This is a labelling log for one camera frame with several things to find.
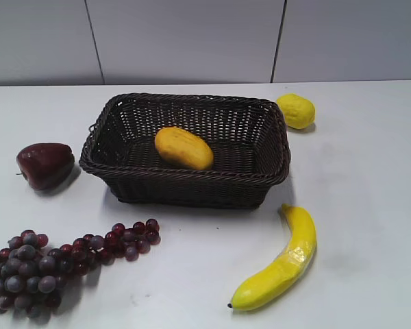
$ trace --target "wicker basket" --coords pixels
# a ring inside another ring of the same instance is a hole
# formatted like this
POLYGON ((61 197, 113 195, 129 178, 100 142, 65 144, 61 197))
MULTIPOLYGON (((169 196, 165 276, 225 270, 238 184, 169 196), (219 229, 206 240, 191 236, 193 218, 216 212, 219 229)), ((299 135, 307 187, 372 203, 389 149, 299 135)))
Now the wicker basket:
POLYGON ((127 94, 105 105, 82 149, 81 168, 100 177, 121 202, 207 208, 257 208, 289 172, 284 118, 265 99, 127 94), (211 171, 176 169, 154 137, 177 126, 214 152, 211 171))

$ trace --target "red apple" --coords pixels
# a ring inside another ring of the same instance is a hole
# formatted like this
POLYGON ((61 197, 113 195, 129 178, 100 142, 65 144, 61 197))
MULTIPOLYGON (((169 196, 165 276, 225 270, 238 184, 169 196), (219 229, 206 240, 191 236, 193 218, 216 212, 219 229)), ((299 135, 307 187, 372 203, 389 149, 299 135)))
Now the red apple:
POLYGON ((75 165, 68 145, 38 143, 22 149, 16 161, 24 178, 36 191, 50 190, 60 185, 75 165))

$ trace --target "lemon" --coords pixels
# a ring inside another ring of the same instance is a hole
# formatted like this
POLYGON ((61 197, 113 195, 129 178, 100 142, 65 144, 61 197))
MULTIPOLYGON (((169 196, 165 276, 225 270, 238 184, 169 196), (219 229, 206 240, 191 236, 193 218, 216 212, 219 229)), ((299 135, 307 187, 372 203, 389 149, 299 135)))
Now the lemon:
POLYGON ((277 100, 286 124, 295 129, 309 127, 315 120, 315 107, 309 99, 296 94, 286 94, 277 100))

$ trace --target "banana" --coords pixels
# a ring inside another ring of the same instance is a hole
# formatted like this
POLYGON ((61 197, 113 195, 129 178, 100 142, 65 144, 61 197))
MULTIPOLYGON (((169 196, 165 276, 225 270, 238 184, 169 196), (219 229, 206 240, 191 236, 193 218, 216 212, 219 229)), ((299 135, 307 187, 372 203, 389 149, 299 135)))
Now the banana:
POLYGON ((245 280, 228 307, 253 310, 281 295, 304 273, 316 249, 316 229, 309 213, 282 205, 292 237, 285 250, 265 269, 245 280))

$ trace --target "white table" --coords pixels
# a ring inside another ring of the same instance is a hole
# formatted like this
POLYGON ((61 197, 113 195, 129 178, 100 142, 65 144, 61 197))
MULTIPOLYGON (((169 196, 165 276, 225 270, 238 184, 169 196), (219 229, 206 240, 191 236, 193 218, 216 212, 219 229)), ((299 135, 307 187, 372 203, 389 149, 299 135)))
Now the white table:
MULTIPOLYGON (((0 88, 0 248, 24 229, 59 247, 120 221, 154 217, 162 242, 135 263, 117 260, 68 292, 48 328, 411 327, 411 82, 0 88), (119 93, 199 93, 275 100, 297 93, 317 108, 316 131, 289 132, 291 178, 255 211, 117 202, 87 173, 39 197, 15 175, 26 145, 69 144, 79 158, 105 102, 119 93), (226 307, 237 286, 289 239, 282 202, 307 208, 319 246, 290 293, 254 313, 226 307)), ((12 313, 0 328, 33 328, 12 313)))

